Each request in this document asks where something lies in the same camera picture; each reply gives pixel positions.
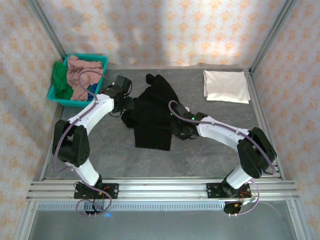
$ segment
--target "plastic basket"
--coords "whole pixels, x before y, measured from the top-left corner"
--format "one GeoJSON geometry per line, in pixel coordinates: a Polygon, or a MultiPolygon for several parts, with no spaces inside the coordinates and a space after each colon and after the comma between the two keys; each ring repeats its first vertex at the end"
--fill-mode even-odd
{"type": "MultiPolygon", "coordinates": [[[[106,56],[99,56],[99,55],[90,55],[90,54],[70,54],[68,56],[66,56],[63,65],[67,66],[68,65],[68,58],[71,56],[77,56],[80,60],[84,60],[84,61],[88,61],[88,62],[101,62],[102,66],[103,66],[103,74],[105,75],[107,72],[107,65],[108,65],[108,58],[106,56]]],[[[101,77],[96,90],[95,90],[95,94],[98,94],[100,88],[102,87],[102,83],[104,81],[104,78],[101,77]]],[[[78,107],[78,108],[85,108],[86,106],[89,105],[89,103],[91,101],[93,101],[93,99],[91,101],[77,101],[77,100],[65,100],[65,99],[56,99],[55,98],[55,87],[52,85],[49,93],[48,93],[48,99],[50,101],[54,101],[57,102],[63,106],[67,106],[67,107],[78,107]]]]}

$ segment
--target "blue cloth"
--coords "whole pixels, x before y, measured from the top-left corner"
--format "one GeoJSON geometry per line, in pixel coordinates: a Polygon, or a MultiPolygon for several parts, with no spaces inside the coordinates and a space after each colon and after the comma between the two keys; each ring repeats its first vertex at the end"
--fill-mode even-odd
{"type": "MultiPolygon", "coordinates": [[[[91,85],[90,91],[93,92],[93,93],[96,93],[97,87],[98,87],[98,83],[95,83],[95,84],[91,85]]],[[[87,102],[91,101],[92,99],[94,99],[94,96],[92,96],[91,94],[88,93],[87,102]]]]}

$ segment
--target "folded white cloth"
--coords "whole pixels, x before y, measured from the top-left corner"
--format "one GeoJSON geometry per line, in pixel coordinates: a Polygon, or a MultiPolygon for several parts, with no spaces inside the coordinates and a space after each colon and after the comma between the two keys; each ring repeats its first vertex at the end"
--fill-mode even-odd
{"type": "Polygon", "coordinates": [[[204,96],[208,101],[248,104],[250,95],[244,72],[203,71],[204,96]]]}

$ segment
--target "pink cloth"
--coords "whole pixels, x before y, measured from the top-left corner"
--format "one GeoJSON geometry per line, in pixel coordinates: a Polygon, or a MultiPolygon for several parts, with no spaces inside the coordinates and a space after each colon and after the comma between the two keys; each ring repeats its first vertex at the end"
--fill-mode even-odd
{"type": "MultiPolygon", "coordinates": [[[[68,58],[68,72],[66,79],[72,87],[73,95],[71,100],[87,101],[88,93],[79,85],[79,74],[85,70],[94,70],[103,73],[102,64],[99,61],[83,61],[77,56],[71,55],[68,58]]],[[[81,76],[81,84],[87,89],[90,85],[99,83],[101,76],[94,72],[86,72],[81,76]]]]}

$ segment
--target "patterned wall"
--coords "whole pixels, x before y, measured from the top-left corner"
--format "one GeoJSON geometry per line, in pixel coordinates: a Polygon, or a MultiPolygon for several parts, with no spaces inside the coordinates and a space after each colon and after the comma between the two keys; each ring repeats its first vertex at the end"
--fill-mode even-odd
{"type": "Polygon", "coordinates": [[[298,0],[254,80],[287,179],[320,236],[320,4],[298,0]]]}
{"type": "Polygon", "coordinates": [[[251,67],[285,0],[40,0],[67,53],[109,68],[251,67]]]}
{"type": "Polygon", "coordinates": [[[0,11],[0,239],[10,240],[48,152],[57,105],[46,95],[59,56],[26,0],[2,0],[0,11]]]}

